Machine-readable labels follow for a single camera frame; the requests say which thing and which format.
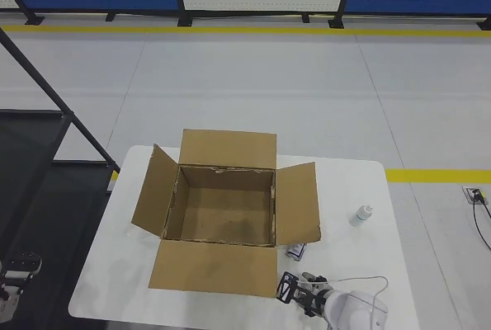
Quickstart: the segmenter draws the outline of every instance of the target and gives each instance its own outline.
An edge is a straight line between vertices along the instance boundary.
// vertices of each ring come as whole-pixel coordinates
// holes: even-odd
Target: electrical outlet
[[[487,197],[485,196],[485,192],[481,189],[479,189],[478,187],[476,186],[463,186],[461,187],[461,189],[463,189],[463,193],[465,194],[465,198],[467,199],[467,201],[469,202],[469,204],[473,205],[474,202],[474,193],[473,191],[478,189],[479,190],[479,193],[482,194],[482,196],[484,197],[484,200],[485,200],[485,204],[488,205],[489,202],[487,201]]]

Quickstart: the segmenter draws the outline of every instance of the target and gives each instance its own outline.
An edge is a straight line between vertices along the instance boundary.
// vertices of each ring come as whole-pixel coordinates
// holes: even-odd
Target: bottle cap
[[[373,210],[373,207],[369,206],[369,205],[364,205],[362,206],[362,213],[364,213],[366,216],[371,216],[371,211]]]

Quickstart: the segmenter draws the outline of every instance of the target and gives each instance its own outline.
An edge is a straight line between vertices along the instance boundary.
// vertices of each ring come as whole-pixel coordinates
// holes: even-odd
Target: white table
[[[128,152],[82,274],[69,303],[77,318],[204,329],[325,329],[295,303],[246,295],[148,289],[160,239],[130,223],[152,153],[151,146]],[[164,148],[178,159],[178,148]],[[380,163],[296,156],[277,158],[279,167],[316,162],[322,240],[310,244],[301,262],[278,257],[278,272],[308,271],[328,279],[386,276],[380,295],[389,307],[387,330],[419,329],[385,170]],[[366,224],[348,217],[372,205]],[[383,280],[335,284],[341,290],[375,293]]]

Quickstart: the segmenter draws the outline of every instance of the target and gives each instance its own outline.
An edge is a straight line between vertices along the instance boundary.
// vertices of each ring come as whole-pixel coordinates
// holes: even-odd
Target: box flap
[[[179,163],[276,169],[276,135],[183,130]]]
[[[314,163],[276,171],[276,245],[320,240],[319,197]]]
[[[161,237],[178,168],[158,145],[153,146],[132,224]]]
[[[275,297],[275,247],[163,240],[149,287]]]

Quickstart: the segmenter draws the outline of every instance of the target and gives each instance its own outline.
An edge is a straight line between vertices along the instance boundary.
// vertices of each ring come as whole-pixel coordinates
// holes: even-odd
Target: yellow floor line
[[[386,178],[390,183],[483,183],[491,184],[491,170],[455,170],[455,169],[386,169]],[[113,172],[111,180],[119,175]]]
[[[219,34],[283,34],[283,35],[388,35],[417,37],[483,37],[491,38],[491,31],[447,30],[383,30],[383,29],[328,29],[313,27],[246,27],[246,26],[2,26],[6,32],[50,33],[219,33]]]

